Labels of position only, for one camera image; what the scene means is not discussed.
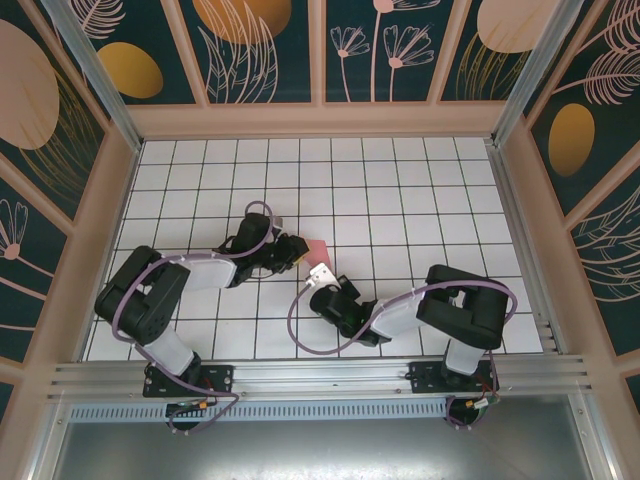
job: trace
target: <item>black bracket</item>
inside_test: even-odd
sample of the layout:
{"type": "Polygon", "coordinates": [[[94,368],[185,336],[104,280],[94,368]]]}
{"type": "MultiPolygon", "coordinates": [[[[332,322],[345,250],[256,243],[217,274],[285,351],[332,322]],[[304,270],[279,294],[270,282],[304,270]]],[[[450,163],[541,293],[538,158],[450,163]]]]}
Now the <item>black bracket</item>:
{"type": "Polygon", "coordinates": [[[475,375],[469,377],[468,382],[461,383],[456,387],[447,383],[441,371],[442,361],[412,362],[409,364],[409,372],[405,374],[404,378],[411,382],[412,393],[481,393],[483,381],[487,385],[493,384],[489,360],[481,360],[475,375]]]}
{"type": "MultiPolygon", "coordinates": [[[[160,370],[151,365],[145,368],[144,388],[142,396],[145,398],[181,398],[204,397],[203,394],[181,387],[170,378],[167,378],[160,370]]],[[[216,392],[231,392],[233,387],[232,365],[203,365],[200,369],[200,378],[195,385],[216,392]]]]}

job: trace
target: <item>gold circle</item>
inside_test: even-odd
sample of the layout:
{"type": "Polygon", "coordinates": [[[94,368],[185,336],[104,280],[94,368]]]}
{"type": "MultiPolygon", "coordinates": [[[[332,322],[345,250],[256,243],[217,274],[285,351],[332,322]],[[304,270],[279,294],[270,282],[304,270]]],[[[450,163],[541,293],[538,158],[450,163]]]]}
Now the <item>gold circle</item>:
{"type": "Polygon", "coordinates": [[[484,0],[478,10],[478,36],[499,53],[532,50],[557,0],[484,0]]]}
{"type": "Polygon", "coordinates": [[[0,138],[18,148],[40,148],[58,124],[56,72],[38,44],[4,20],[0,65],[0,138]]]}
{"type": "Polygon", "coordinates": [[[114,42],[102,47],[98,57],[120,93],[134,98],[150,98],[162,90],[162,72],[141,48],[114,42]]]}
{"type": "Polygon", "coordinates": [[[591,112],[582,105],[570,103],[562,107],[549,133],[549,161],[563,177],[576,173],[591,153],[596,126],[591,112]]]}
{"type": "Polygon", "coordinates": [[[274,38],[287,27],[291,18],[291,0],[193,0],[200,20],[218,37],[236,44],[259,43],[260,37],[250,34],[253,28],[245,3],[255,17],[256,24],[261,18],[274,38]]]}

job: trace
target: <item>purple cable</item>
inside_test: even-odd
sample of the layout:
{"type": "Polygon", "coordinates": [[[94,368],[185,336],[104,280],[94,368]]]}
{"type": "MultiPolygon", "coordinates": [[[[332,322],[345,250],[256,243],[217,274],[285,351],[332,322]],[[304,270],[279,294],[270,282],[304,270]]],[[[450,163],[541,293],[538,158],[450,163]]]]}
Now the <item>purple cable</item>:
{"type": "MultiPolygon", "coordinates": [[[[213,253],[188,253],[188,254],[185,254],[185,255],[171,255],[171,256],[168,256],[168,257],[163,257],[160,260],[157,260],[157,261],[153,262],[129,286],[129,289],[123,295],[122,300],[120,300],[120,303],[118,304],[118,308],[116,308],[116,311],[113,314],[113,320],[111,321],[111,333],[113,334],[113,336],[117,340],[120,340],[122,342],[127,342],[127,343],[130,343],[130,344],[134,344],[136,350],[143,357],[145,357],[147,360],[149,360],[151,363],[153,363],[158,368],[158,370],[160,370],[164,375],[166,375],[168,378],[170,378],[173,382],[177,383],[181,387],[187,388],[187,389],[192,390],[192,391],[194,391],[196,393],[202,393],[202,394],[204,394],[204,395],[206,395],[208,397],[231,397],[231,398],[234,399],[229,405],[227,405],[225,408],[223,408],[211,420],[203,422],[202,424],[198,424],[198,426],[192,428],[190,430],[192,433],[195,433],[195,432],[197,432],[199,430],[202,430],[202,429],[206,428],[207,426],[211,425],[218,418],[220,418],[222,415],[224,415],[227,412],[227,410],[229,410],[231,407],[233,407],[238,402],[240,397],[237,394],[231,393],[231,392],[216,392],[216,391],[213,391],[213,390],[205,390],[204,388],[199,388],[199,387],[196,387],[194,385],[191,385],[189,383],[186,383],[186,382],[180,380],[178,377],[176,377],[171,372],[169,372],[167,369],[165,369],[164,366],[162,366],[161,364],[157,363],[156,360],[154,360],[151,356],[149,356],[139,345],[136,344],[136,341],[134,339],[129,338],[129,337],[124,337],[124,336],[120,335],[120,333],[118,332],[118,325],[120,324],[120,317],[122,316],[122,312],[124,311],[124,308],[127,305],[127,302],[129,302],[129,300],[131,299],[131,297],[135,293],[135,291],[138,288],[138,286],[141,285],[142,282],[144,282],[145,278],[147,278],[151,274],[151,272],[153,272],[156,268],[160,267],[161,265],[164,265],[165,263],[173,262],[173,261],[184,261],[184,260],[206,260],[206,259],[209,259],[209,258],[216,258],[216,257],[218,257],[218,258],[227,258],[227,259],[242,258],[242,257],[247,257],[247,256],[257,252],[260,248],[262,248],[264,246],[264,244],[267,243],[267,240],[269,240],[269,236],[271,235],[271,232],[272,232],[272,230],[274,228],[275,219],[274,219],[273,211],[271,210],[271,207],[269,207],[269,205],[267,205],[265,202],[262,202],[260,200],[256,200],[256,201],[253,201],[253,202],[249,203],[246,206],[245,210],[244,210],[245,215],[249,212],[249,209],[254,205],[262,205],[265,208],[265,210],[267,211],[267,213],[269,214],[269,229],[267,230],[267,234],[264,236],[264,238],[262,240],[260,240],[260,242],[258,242],[258,244],[255,247],[251,248],[250,250],[247,250],[246,252],[235,253],[235,254],[222,254],[222,253],[213,252],[213,253]]],[[[175,427],[173,426],[173,419],[175,418],[176,414],[172,415],[169,418],[169,425],[173,429],[174,433],[177,431],[175,429],[175,427]]]]}
{"type": "Polygon", "coordinates": [[[287,314],[287,331],[289,332],[289,336],[291,337],[291,340],[293,340],[294,343],[298,345],[298,347],[300,347],[305,352],[308,352],[314,355],[333,355],[334,353],[343,351],[345,348],[349,347],[352,343],[356,342],[362,336],[362,334],[369,329],[369,327],[375,321],[375,319],[378,318],[378,315],[384,312],[385,308],[391,307],[396,303],[406,300],[407,298],[411,298],[415,295],[421,295],[423,293],[430,292],[432,290],[440,290],[443,288],[452,288],[452,287],[486,287],[486,288],[491,288],[493,290],[498,290],[499,292],[502,292],[505,295],[507,295],[511,299],[512,305],[511,305],[511,310],[509,311],[509,313],[507,313],[507,316],[504,319],[505,323],[507,323],[511,319],[511,317],[513,317],[513,314],[516,313],[516,308],[518,308],[518,299],[516,298],[515,294],[511,290],[509,290],[504,285],[490,282],[488,280],[452,280],[449,282],[434,283],[432,285],[423,285],[422,287],[414,288],[410,292],[399,295],[383,303],[380,306],[380,308],[376,310],[376,313],[371,315],[371,318],[367,320],[364,325],[362,325],[362,328],[358,330],[358,333],[356,333],[353,337],[351,337],[349,341],[347,341],[347,343],[345,343],[344,345],[339,346],[337,348],[333,348],[331,350],[314,350],[313,348],[307,347],[302,342],[300,342],[300,340],[298,340],[295,333],[293,333],[293,325],[292,325],[293,311],[295,310],[296,305],[298,304],[302,296],[305,293],[307,293],[307,291],[311,288],[310,285],[306,285],[300,291],[298,296],[293,300],[293,303],[289,308],[289,313],[287,314]]]}

